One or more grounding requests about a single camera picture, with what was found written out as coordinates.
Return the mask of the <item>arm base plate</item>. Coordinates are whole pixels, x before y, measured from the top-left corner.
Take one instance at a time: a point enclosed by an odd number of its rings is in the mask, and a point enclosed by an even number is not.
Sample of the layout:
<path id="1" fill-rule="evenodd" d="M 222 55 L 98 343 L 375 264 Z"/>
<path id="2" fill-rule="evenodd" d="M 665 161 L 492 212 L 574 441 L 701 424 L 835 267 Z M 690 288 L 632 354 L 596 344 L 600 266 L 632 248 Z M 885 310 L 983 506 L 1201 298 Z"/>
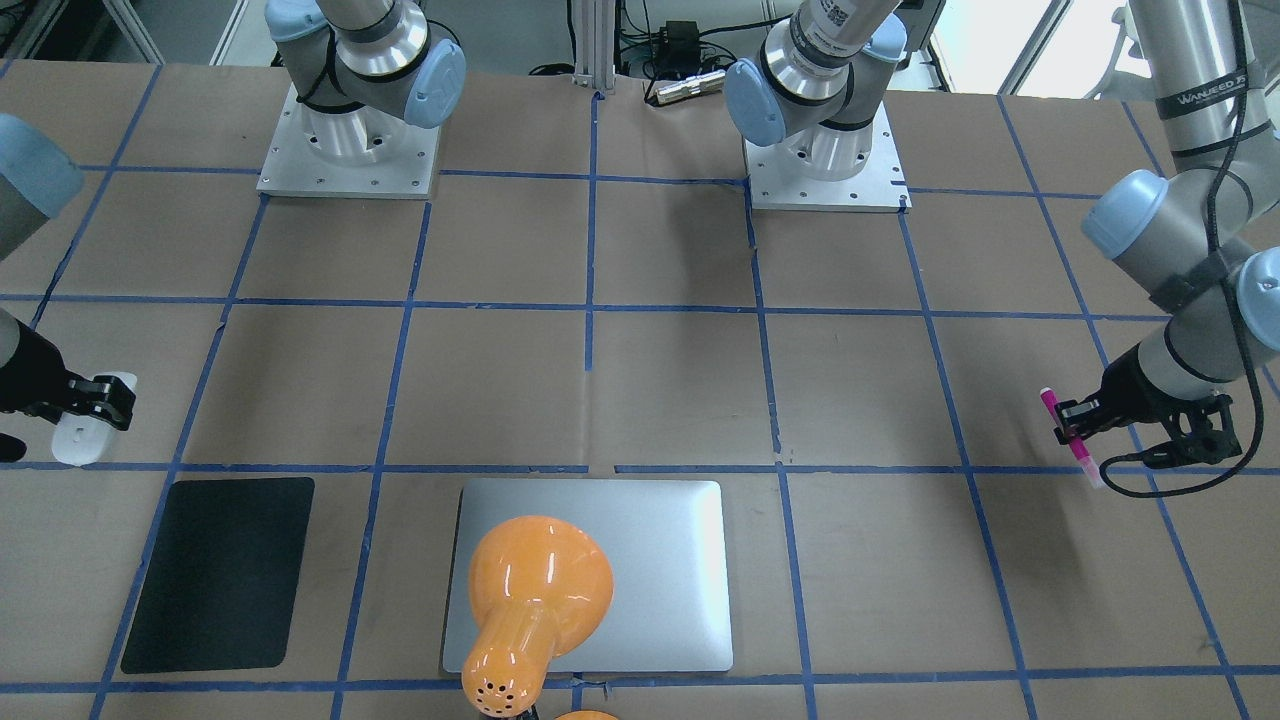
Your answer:
<path id="1" fill-rule="evenodd" d="M 315 111 L 289 87 L 256 188 L 273 197 L 426 201 L 440 136 L 372 108 Z"/>
<path id="2" fill-rule="evenodd" d="M 884 104 L 860 129 L 815 126 L 768 147 L 744 140 L 742 150 L 755 209 L 899 213 L 913 206 Z"/>

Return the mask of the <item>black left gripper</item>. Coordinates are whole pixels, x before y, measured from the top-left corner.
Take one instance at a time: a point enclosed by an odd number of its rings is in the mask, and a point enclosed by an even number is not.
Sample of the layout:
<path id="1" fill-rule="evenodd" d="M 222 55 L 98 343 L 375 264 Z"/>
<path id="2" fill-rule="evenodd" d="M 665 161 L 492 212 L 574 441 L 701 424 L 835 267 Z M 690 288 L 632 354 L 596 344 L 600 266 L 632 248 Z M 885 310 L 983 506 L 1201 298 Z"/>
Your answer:
<path id="1" fill-rule="evenodd" d="M 1094 393 L 1057 402 L 1055 438 L 1064 446 L 1083 443 L 1135 423 L 1158 423 L 1171 437 L 1208 430 L 1212 415 L 1199 406 L 1212 393 L 1213 384 L 1167 345 L 1137 345 L 1106 366 Z"/>

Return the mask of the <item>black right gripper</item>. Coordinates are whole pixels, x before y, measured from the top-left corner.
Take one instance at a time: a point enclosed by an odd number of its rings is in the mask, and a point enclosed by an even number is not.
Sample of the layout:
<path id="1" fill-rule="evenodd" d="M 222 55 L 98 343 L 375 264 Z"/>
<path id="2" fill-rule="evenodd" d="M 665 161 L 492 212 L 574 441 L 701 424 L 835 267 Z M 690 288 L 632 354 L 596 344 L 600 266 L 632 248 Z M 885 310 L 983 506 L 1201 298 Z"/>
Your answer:
<path id="1" fill-rule="evenodd" d="M 1 336 L 3 413 L 23 413 L 60 421 L 67 410 L 104 421 L 114 430 L 127 432 L 131 428 L 137 375 L 73 377 L 59 348 L 22 322 L 4 322 Z M 23 439 L 0 434 L 1 464 L 19 462 L 27 452 Z"/>

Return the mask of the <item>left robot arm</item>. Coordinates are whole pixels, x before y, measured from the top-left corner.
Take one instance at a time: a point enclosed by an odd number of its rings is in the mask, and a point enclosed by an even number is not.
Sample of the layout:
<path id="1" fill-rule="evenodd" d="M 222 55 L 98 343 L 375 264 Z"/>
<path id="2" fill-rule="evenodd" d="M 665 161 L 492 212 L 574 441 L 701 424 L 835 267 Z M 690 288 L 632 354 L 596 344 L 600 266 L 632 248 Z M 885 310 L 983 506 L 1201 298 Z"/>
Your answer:
<path id="1" fill-rule="evenodd" d="M 1133 1 L 1175 172 L 1134 170 L 1087 213 L 1085 236 L 1166 311 L 1100 388 L 1056 407 L 1064 436 L 1156 423 L 1277 355 L 1277 251 L 1240 233 L 1277 206 L 1265 64 L 1238 1 Z"/>

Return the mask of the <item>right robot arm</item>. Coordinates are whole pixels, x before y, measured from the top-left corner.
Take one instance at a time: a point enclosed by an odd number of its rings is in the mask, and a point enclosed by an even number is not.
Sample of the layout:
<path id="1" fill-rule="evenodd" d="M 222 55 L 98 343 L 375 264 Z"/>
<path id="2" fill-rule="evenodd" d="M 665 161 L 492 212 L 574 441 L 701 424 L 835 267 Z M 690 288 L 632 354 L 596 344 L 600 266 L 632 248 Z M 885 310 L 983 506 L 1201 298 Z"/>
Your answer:
<path id="1" fill-rule="evenodd" d="M 82 190 L 84 176 L 44 132 L 1 117 L 3 258 L 9 258 Z M 1 410 L 49 421 L 52 456 L 82 468 L 100 461 L 131 428 L 138 378 L 92 377 L 67 368 L 60 350 L 8 311 L 1 314 Z"/>

